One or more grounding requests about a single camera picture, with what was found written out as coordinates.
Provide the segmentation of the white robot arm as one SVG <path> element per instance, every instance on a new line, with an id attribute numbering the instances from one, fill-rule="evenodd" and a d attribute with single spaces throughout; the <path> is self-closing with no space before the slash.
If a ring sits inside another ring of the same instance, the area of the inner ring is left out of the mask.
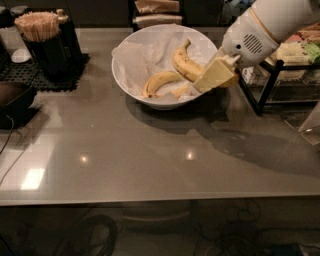
<path id="1" fill-rule="evenodd" d="M 297 30 L 319 20 L 319 0 L 255 0 L 228 28 L 193 87 L 203 94 L 235 85 L 237 68 L 261 63 Z"/>

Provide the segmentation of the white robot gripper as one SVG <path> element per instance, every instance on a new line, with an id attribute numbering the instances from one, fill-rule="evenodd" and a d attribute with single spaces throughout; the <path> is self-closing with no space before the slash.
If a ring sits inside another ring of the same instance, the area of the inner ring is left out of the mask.
<path id="1" fill-rule="evenodd" d="M 229 87 L 238 82 L 235 72 L 237 64 L 252 67 L 271 55 L 279 43 L 266 29 L 252 8 L 247 9 L 228 28 L 222 48 L 226 55 L 215 57 L 204 72 L 193 83 L 199 93 L 206 93 L 217 87 Z"/>

